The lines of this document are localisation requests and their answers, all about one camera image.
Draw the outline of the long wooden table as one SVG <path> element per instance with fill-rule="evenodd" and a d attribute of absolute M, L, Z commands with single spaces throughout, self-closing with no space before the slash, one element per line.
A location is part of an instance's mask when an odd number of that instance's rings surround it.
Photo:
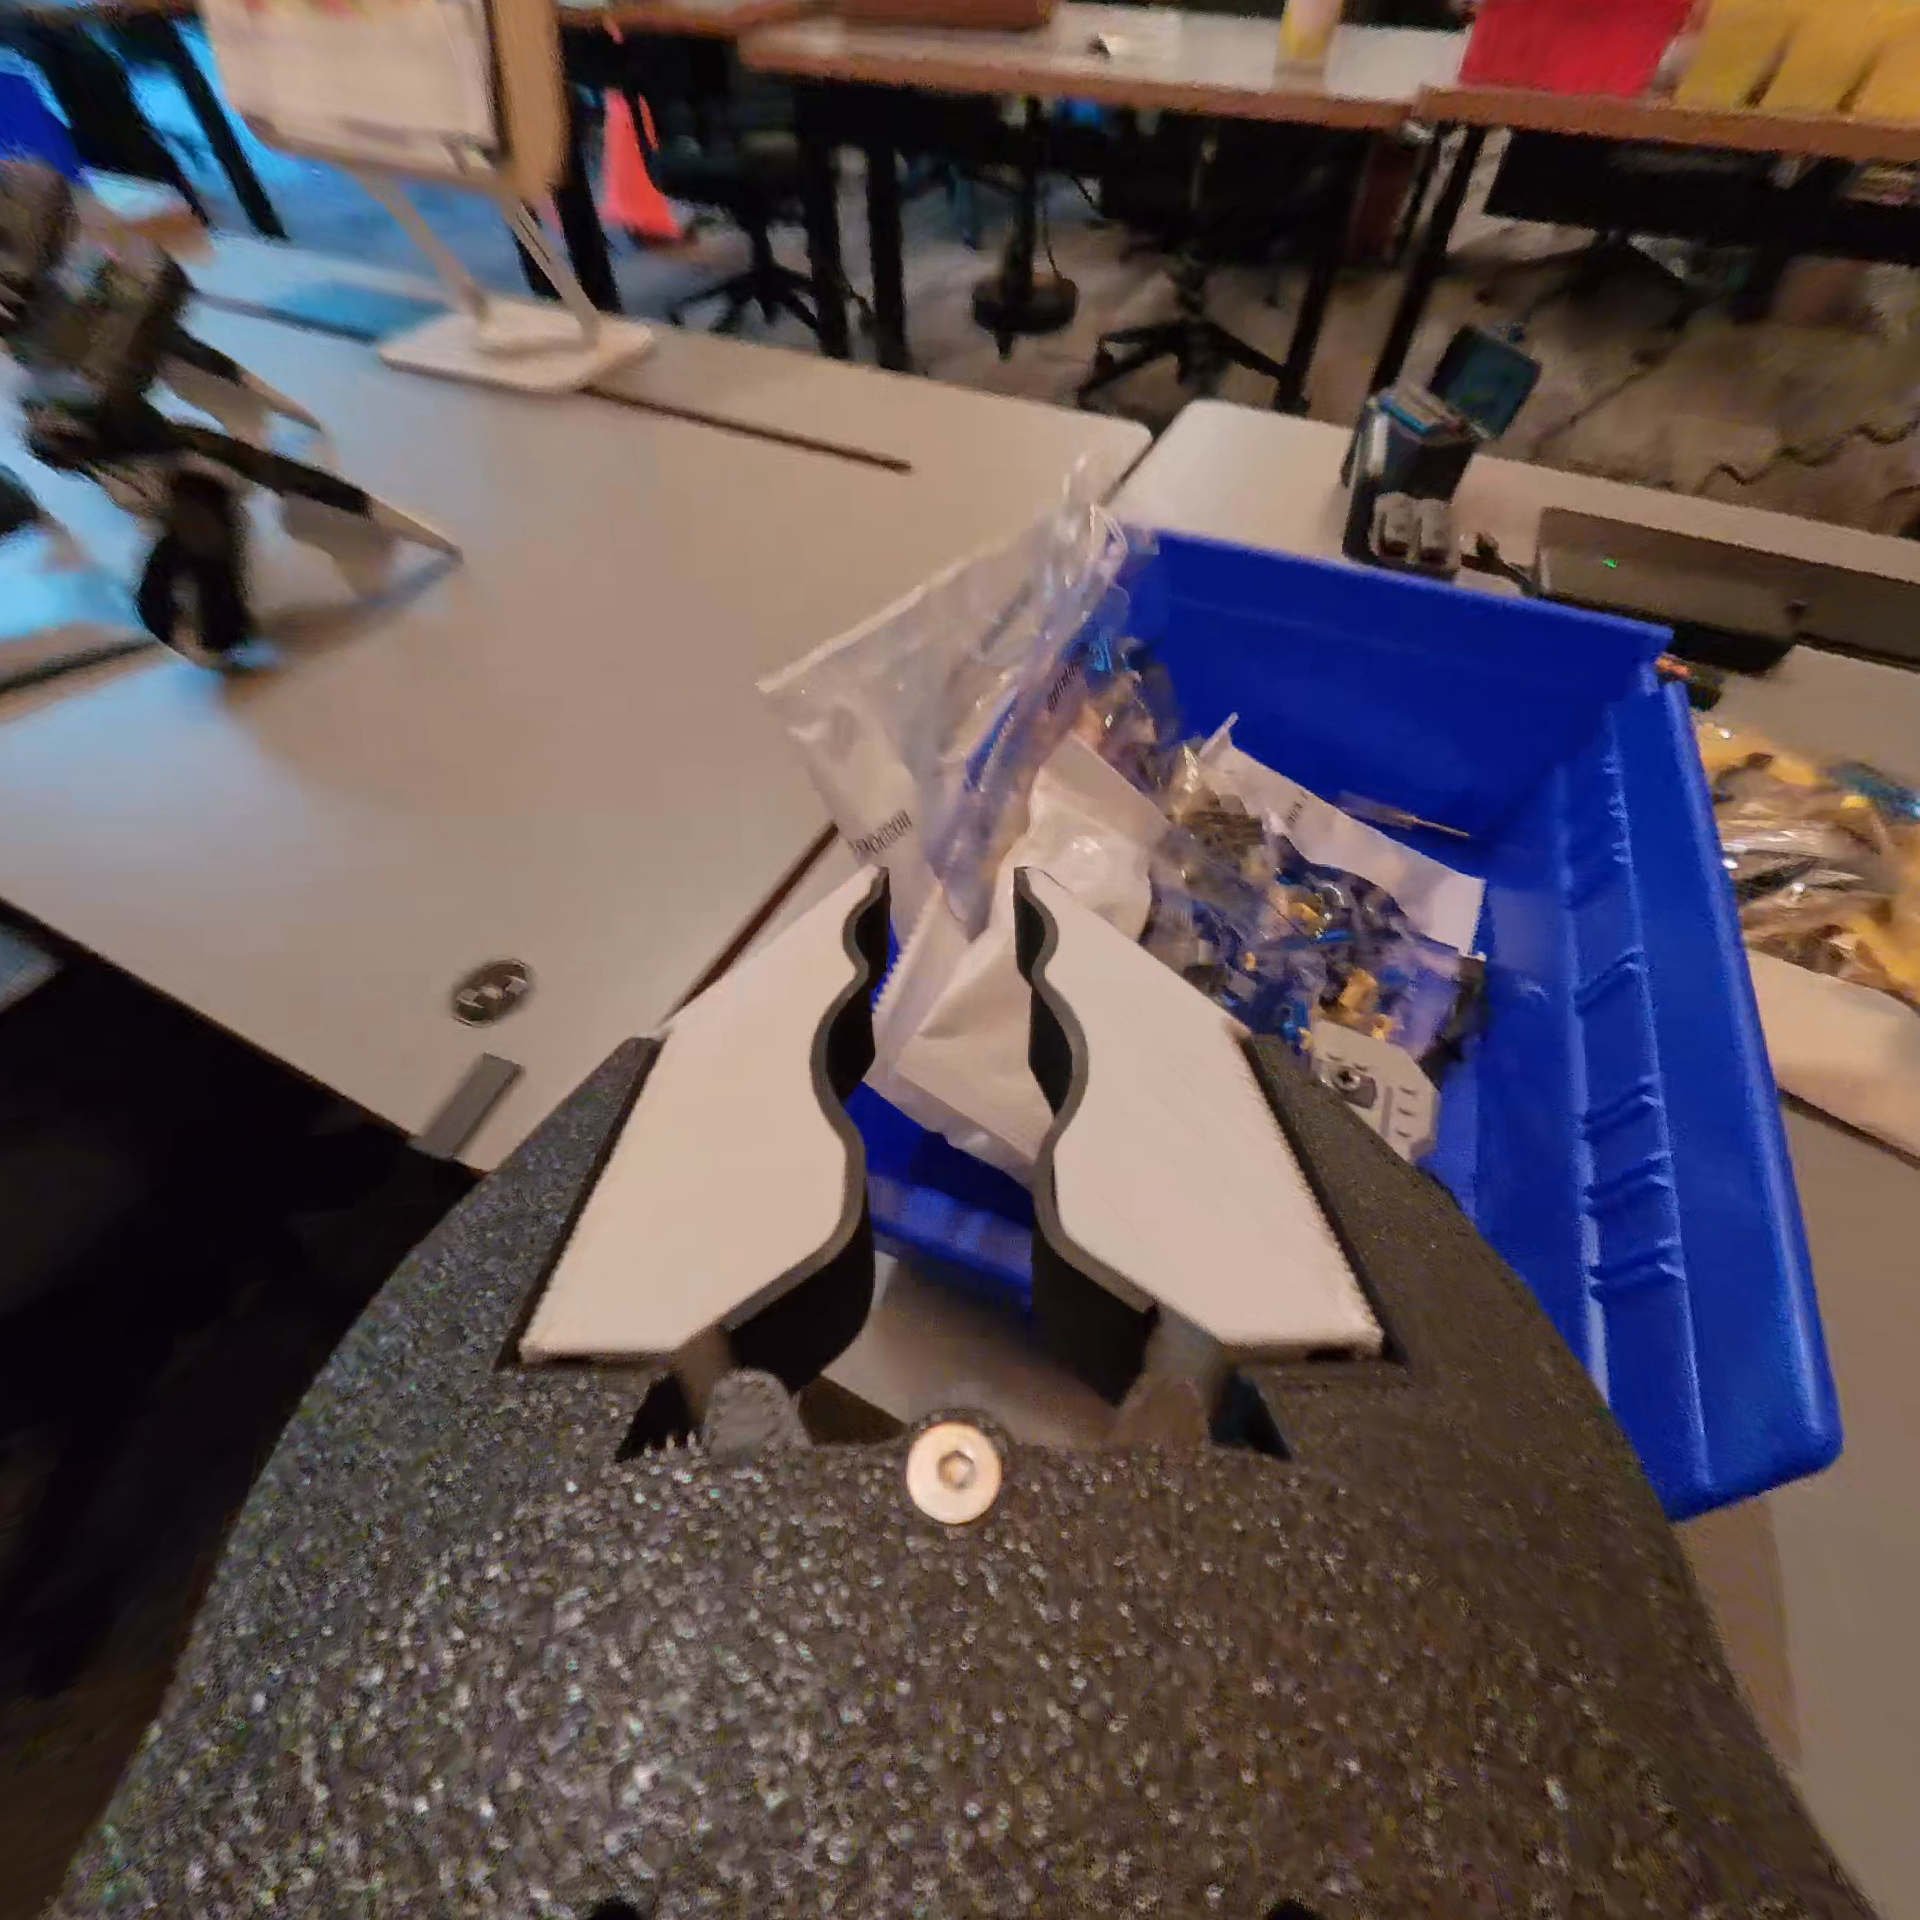
<path fill-rule="evenodd" d="M 902 188 L 898 162 L 931 145 L 928 100 L 1020 102 L 1014 147 L 1040 157 L 1034 106 L 1174 112 L 1202 125 L 1309 129 L 1334 138 L 1330 208 L 1308 243 L 1308 278 L 1280 362 L 1260 358 L 1280 414 L 1304 414 L 1346 230 L 1373 141 L 1403 129 L 1426 90 L 1449 84 L 1468 32 L 1338 27 L 1322 65 L 1291 65 L 1273 18 L 1163 8 L 1058 4 L 1029 32 L 881 25 L 834 13 L 749 32 L 741 62 L 794 90 L 806 260 L 844 265 L 837 157 L 867 172 L 873 349 L 905 372 Z"/>
<path fill-rule="evenodd" d="M 1852 258 L 1867 265 L 1915 267 L 1915 208 L 1900 213 L 1904 230 L 1877 230 L 1875 246 L 1846 233 L 1850 181 L 1864 170 L 1915 170 L 1914 121 L 1881 123 L 1845 112 L 1765 112 L 1753 107 L 1686 107 L 1667 98 L 1552 93 L 1526 88 L 1425 84 L 1411 118 L 1435 139 L 1459 136 L 1425 228 L 1411 246 L 1398 302 L 1382 337 L 1370 388 L 1392 386 L 1425 322 L 1433 285 L 1449 258 L 1456 217 L 1490 133 L 1589 139 L 1608 147 L 1660 147 L 1685 154 L 1739 154 L 1770 165 L 1795 160 L 1795 181 L 1774 201 L 1770 222 L 1739 246 L 1753 256 L 1736 299 L 1741 322 L 1768 316 L 1782 274 L 1800 256 Z"/>

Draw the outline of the grey plastic part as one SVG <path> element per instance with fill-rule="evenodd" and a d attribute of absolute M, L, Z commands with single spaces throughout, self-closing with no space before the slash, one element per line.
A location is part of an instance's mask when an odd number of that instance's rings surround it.
<path fill-rule="evenodd" d="M 1309 1021 L 1313 1080 L 1339 1098 L 1403 1161 L 1438 1138 L 1438 1085 L 1403 1046 L 1323 1014 Z"/>

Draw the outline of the black charger case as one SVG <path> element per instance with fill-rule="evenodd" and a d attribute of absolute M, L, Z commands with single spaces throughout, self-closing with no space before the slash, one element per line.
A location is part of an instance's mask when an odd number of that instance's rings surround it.
<path fill-rule="evenodd" d="M 1426 384 L 1398 380 L 1362 406 L 1339 469 L 1345 561 L 1430 581 L 1459 576 L 1456 493 L 1475 458 L 1517 420 L 1540 380 L 1517 326 L 1460 326 Z"/>

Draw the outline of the blue plastic storage bin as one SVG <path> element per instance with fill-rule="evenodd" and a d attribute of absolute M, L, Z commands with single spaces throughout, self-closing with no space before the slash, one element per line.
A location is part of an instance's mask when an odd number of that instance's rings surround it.
<path fill-rule="evenodd" d="M 1184 720 L 1483 883 L 1429 1170 L 1670 1520 L 1825 1472 L 1841 1406 L 1686 700 L 1652 628 L 1162 533 L 1124 632 Z"/>

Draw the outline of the black and grey device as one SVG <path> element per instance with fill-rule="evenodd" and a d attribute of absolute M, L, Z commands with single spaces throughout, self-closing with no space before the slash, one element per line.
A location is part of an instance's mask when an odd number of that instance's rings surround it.
<path fill-rule="evenodd" d="M 452 534 L 340 470 L 320 417 L 185 321 L 195 283 L 139 235 L 93 244 L 77 188 L 5 160 L 5 354 L 25 453 L 99 490 L 147 531 L 130 612 L 149 645 L 217 672 L 261 645 L 257 504 L 357 596 L 403 547 L 465 561 Z"/>

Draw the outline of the instruction booklet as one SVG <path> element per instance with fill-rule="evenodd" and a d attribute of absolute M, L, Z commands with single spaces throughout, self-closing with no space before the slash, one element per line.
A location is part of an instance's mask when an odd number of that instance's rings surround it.
<path fill-rule="evenodd" d="M 284 154 L 518 201 L 562 176 L 552 3 L 203 3 L 198 20 L 228 106 Z"/>

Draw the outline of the black office chair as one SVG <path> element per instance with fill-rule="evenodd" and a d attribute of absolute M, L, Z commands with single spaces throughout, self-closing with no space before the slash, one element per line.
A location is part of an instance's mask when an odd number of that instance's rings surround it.
<path fill-rule="evenodd" d="M 1211 397 L 1226 372 L 1244 371 L 1270 381 L 1275 412 L 1301 406 L 1306 377 L 1211 317 L 1204 258 L 1188 250 L 1178 253 L 1169 265 L 1169 285 L 1172 306 L 1166 317 L 1113 326 L 1098 337 L 1088 371 L 1073 392 L 1077 406 L 1085 409 L 1122 380 L 1158 364 L 1170 364 L 1178 381 L 1196 397 Z"/>
<path fill-rule="evenodd" d="M 664 154 L 658 182 L 673 201 L 724 217 L 749 246 L 741 272 L 675 299 L 665 308 L 667 324 L 681 326 L 697 306 L 720 304 L 716 331 L 734 331 L 756 306 L 768 322 L 797 321 L 816 338 L 824 333 L 813 276 L 788 269 L 774 252 L 774 227 L 802 217 L 794 136 L 758 133 L 723 147 L 680 141 Z"/>

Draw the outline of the large clear plastic bag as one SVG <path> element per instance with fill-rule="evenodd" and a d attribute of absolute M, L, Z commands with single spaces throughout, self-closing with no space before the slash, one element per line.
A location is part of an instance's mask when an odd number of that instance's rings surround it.
<path fill-rule="evenodd" d="M 905 945 L 980 932 L 1043 765 L 1113 683 L 1156 534 L 1077 473 L 1048 512 L 758 681 Z"/>

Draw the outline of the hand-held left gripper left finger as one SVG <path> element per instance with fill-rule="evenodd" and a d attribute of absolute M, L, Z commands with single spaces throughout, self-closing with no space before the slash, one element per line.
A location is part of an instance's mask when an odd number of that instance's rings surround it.
<path fill-rule="evenodd" d="M 536 1369 L 732 1371 L 797 1393 L 873 1309 L 867 1146 L 892 889 L 865 869 L 689 1002 L 574 1204 L 517 1334 Z"/>

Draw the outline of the clear bag of yellow beams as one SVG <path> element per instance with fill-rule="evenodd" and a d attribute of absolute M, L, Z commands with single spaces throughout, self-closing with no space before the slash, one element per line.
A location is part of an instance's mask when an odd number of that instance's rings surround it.
<path fill-rule="evenodd" d="M 1778 1088 L 1915 1161 L 1915 790 L 1716 715 L 1696 746 Z"/>

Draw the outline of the red storage bin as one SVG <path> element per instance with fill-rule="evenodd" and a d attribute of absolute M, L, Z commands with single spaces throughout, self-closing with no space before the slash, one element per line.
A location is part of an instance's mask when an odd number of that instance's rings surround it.
<path fill-rule="evenodd" d="M 1456 82 L 1634 98 L 1692 12 L 1692 3 L 1481 3 Z"/>

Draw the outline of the orange traffic cone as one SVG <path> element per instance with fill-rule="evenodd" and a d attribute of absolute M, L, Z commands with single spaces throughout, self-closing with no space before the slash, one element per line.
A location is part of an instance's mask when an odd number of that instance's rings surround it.
<path fill-rule="evenodd" d="M 676 250 L 685 230 L 651 172 L 658 136 L 650 106 L 614 88 L 603 93 L 598 213 L 643 250 Z"/>

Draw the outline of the flat black power bank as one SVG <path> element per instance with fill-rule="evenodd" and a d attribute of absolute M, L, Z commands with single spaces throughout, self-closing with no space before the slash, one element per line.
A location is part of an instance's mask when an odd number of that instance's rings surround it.
<path fill-rule="evenodd" d="M 1670 633 L 1693 666 L 1761 677 L 1796 648 L 1917 667 L 1917 586 L 1699 534 L 1546 509 L 1544 596 Z"/>

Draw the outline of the white book stand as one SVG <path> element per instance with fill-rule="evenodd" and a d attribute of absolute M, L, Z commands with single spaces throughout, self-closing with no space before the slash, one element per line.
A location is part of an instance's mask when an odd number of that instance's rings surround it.
<path fill-rule="evenodd" d="M 656 348 L 650 326 L 596 308 L 564 253 L 546 238 L 521 189 L 473 152 L 456 149 L 456 181 L 496 206 L 521 250 L 558 299 L 507 299 L 488 291 L 429 228 L 401 188 L 394 170 L 353 168 L 353 176 L 392 213 L 427 258 L 446 296 L 446 308 L 376 345 L 387 368 L 427 377 L 461 380 L 507 394 L 585 394 L 612 372 L 636 365 Z"/>

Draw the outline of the yellow storage bin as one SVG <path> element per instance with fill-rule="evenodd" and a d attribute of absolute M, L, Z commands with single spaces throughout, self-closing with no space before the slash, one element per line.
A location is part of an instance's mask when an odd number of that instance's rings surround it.
<path fill-rule="evenodd" d="M 1883 41 L 1883 4 L 1792 3 L 1781 59 L 1761 97 L 1765 112 L 1830 115 L 1850 102 Z"/>
<path fill-rule="evenodd" d="M 1917 125 L 1917 4 L 1889 4 L 1880 50 L 1846 112 L 1857 121 Z"/>
<path fill-rule="evenodd" d="M 1755 106 L 1786 58 L 1795 10 L 1792 3 L 1710 3 L 1673 102 L 1702 112 Z"/>

